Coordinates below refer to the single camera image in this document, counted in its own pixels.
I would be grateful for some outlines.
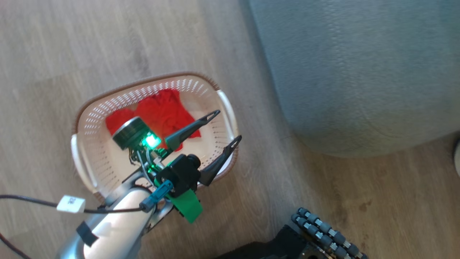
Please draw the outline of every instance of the cable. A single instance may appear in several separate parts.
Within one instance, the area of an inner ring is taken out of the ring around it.
[[[149,165],[153,165],[152,159],[150,157],[150,148],[149,147],[147,147],[146,157],[147,157],[147,162],[149,163]]]
[[[19,250],[19,248],[15,247],[13,244],[11,244],[8,239],[6,239],[1,233],[0,233],[0,240],[13,252],[15,252],[17,255],[19,255],[21,258],[24,259],[32,259],[28,255],[24,254],[23,251]]]
[[[50,202],[46,200],[40,200],[36,198],[31,198],[27,196],[21,196],[21,195],[12,195],[12,194],[0,194],[0,200],[1,199],[13,199],[13,200],[22,200],[22,201],[27,201],[35,204],[40,204],[48,207],[53,207],[56,208],[58,206],[57,203],[55,202]],[[83,213],[88,213],[88,214],[110,214],[110,213],[124,213],[124,212],[139,212],[142,211],[142,208],[132,208],[132,209],[122,209],[122,210],[106,210],[106,209],[97,209],[97,210],[92,210],[92,209],[85,209]],[[6,239],[2,233],[0,233],[0,240],[13,252],[15,252],[17,255],[19,255],[23,259],[31,259],[28,255],[26,255],[23,251],[21,251],[19,248],[15,247],[11,242]]]
[[[147,179],[147,181],[150,183],[151,186],[155,186],[153,181],[150,179],[148,173],[147,173],[147,170],[145,169],[145,164],[144,162],[142,161],[142,158],[141,158],[141,153],[139,151],[137,151],[138,153],[138,158],[139,158],[139,162],[141,163],[141,167],[142,167],[142,172],[144,173],[144,177],[145,179]]]

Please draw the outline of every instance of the gray fabric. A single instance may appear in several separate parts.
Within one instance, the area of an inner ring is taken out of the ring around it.
[[[460,1],[250,6],[283,113],[311,149],[373,156],[460,129]]]

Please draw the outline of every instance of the label tag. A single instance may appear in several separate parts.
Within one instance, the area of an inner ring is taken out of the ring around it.
[[[64,195],[56,209],[62,212],[81,213],[85,210],[86,200],[83,198]]]

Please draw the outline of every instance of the white plastic basket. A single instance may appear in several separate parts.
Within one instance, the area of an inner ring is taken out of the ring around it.
[[[187,139],[182,150],[172,153],[166,164],[181,153],[192,153],[200,158],[200,168],[205,167],[239,135],[233,109],[223,91],[211,79],[195,73],[146,79],[98,96],[88,101],[78,113],[71,147],[78,174],[101,202],[138,168],[130,164],[128,151],[122,151],[112,140],[105,118],[113,111],[136,104],[161,89],[178,90],[184,108],[195,119],[221,110],[216,118],[200,129],[201,138]],[[233,152],[216,179],[232,168],[237,152]],[[148,182],[140,179],[137,184],[147,186]]]

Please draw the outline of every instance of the wooden floor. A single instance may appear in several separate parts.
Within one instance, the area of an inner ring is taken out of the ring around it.
[[[197,71],[227,93],[240,156],[198,192],[205,211],[197,222],[171,213],[143,239],[139,258],[206,259],[268,241],[299,206],[373,259],[458,258],[455,136],[371,159],[310,152],[284,122],[248,15],[236,0],[2,0],[0,193],[71,194],[96,207],[70,154],[79,106],[143,77]],[[0,231],[37,259],[53,258],[83,219],[0,203]],[[17,258],[3,245],[0,254]]]

